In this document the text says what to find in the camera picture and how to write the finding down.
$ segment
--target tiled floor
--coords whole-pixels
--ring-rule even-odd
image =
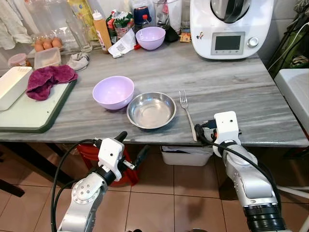
[[[32,146],[51,162],[58,163],[57,154],[44,145]],[[277,150],[268,149],[268,152],[273,154]],[[308,160],[282,161],[274,157],[272,155],[275,162],[270,163],[276,165],[271,165],[271,170],[279,184],[309,185]],[[52,182],[7,155],[2,158],[0,179],[18,185],[25,194],[18,198],[0,191],[0,232],[50,231]],[[76,178],[86,174],[87,169],[79,156],[68,159],[64,171]],[[239,202],[219,198],[218,186],[225,177],[219,158],[210,158],[203,167],[170,166],[154,148],[142,166],[137,185],[109,188],[98,208],[94,232],[124,232],[137,228],[143,232],[188,232],[192,228],[208,232],[249,232]],[[70,204],[70,193],[71,190],[66,189],[61,195],[57,225]],[[309,214],[309,202],[289,194],[282,194],[282,202],[286,224],[297,232]]]

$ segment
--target stainless steel bowl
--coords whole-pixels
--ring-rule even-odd
[[[143,129],[156,129],[168,124],[176,114],[176,104],[164,93],[142,93],[126,109],[130,122]]]

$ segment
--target egg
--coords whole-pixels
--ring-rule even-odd
[[[42,44],[36,43],[36,44],[34,45],[34,50],[35,50],[36,52],[40,52],[40,51],[43,51],[44,48],[43,48]]]
[[[52,48],[53,46],[51,42],[52,42],[51,39],[45,39],[43,43],[44,49]]]
[[[62,42],[61,39],[55,37],[52,41],[52,46],[53,47],[58,47],[58,48],[62,48]]]
[[[37,40],[35,41],[35,44],[40,44],[40,45],[43,45],[43,41],[42,41],[42,40],[40,40],[40,39],[37,39]]]

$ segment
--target silver fork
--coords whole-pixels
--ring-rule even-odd
[[[188,119],[189,119],[189,122],[190,122],[191,131],[192,131],[192,135],[193,135],[193,139],[194,139],[194,141],[197,141],[197,134],[195,132],[194,125],[193,125],[191,116],[190,116],[189,111],[188,111],[188,105],[189,104],[188,104],[188,99],[187,99],[187,96],[185,94],[184,89],[179,90],[179,98],[180,98],[180,105],[187,112]]]

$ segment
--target lavender plastic bowl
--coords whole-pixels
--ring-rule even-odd
[[[134,83],[125,76],[111,76],[101,80],[93,88],[92,96],[101,106],[119,110],[133,98]]]
[[[163,43],[165,30],[159,27],[143,28],[135,34],[135,37],[142,48],[155,50]]]

